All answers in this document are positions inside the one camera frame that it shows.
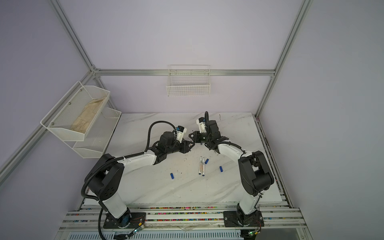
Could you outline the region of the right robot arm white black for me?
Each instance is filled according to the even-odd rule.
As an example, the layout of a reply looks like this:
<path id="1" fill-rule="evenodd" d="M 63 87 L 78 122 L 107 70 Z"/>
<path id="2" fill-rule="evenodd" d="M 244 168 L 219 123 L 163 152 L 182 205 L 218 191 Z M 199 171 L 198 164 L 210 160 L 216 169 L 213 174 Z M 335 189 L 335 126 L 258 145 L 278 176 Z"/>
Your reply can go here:
<path id="1" fill-rule="evenodd" d="M 209 150 L 224 155 L 238 164 L 240 181 L 245 190 L 235 211 L 224 212 L 226 227 L 263 227 L 260 200 L 274 184 L 268 161 L 261 151 L 250 152 L 221 135 L 217 122 L 201 117 L 199 129 L 189 134 L 194 143 L 204 144 Z"/>

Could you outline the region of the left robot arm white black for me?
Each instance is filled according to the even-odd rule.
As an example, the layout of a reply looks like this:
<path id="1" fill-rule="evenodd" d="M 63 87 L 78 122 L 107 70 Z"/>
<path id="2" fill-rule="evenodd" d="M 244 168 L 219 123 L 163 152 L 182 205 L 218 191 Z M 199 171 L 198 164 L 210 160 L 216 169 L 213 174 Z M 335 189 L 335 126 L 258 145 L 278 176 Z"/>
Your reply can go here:
<path id="1" fill-rule="evenodd" d="M 86 176 L 81 195 L 97 201 L 109 218 L 125 228 L 130 224 L 132 215 L 118 194 L 123 173 L 157 165 L 169 154 L 186 154 L 194 145 L 185 140 L 181 132 L 164 132 L 157 143 L 146 146 L 143 152 L 122 157 L 104 154 Z"/>

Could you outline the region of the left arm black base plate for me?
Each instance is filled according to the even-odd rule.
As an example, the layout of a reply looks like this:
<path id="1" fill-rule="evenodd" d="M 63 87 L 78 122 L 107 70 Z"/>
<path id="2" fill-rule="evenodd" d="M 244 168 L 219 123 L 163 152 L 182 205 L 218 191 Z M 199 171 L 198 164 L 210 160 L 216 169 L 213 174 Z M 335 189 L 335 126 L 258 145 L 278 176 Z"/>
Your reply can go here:
<path id="1" fill-rule="evenodd" d="M 145 224 L 146 213 L 129 213 L 116 219 L 112 214 L 107 213 L 103 224 L 104 229 L 136 229 Z"/>

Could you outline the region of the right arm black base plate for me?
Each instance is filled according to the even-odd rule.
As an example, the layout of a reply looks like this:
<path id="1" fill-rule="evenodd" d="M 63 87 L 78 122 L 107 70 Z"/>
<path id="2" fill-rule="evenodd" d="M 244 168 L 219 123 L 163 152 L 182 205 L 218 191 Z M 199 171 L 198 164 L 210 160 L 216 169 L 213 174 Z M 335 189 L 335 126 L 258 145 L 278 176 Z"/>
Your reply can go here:
<path id="1" fill-rule="evenodd" d="M 245 215 L 241 211 L 224 211 L 225 227 L 264 227 L 264 219 L 261 211 Z"/>

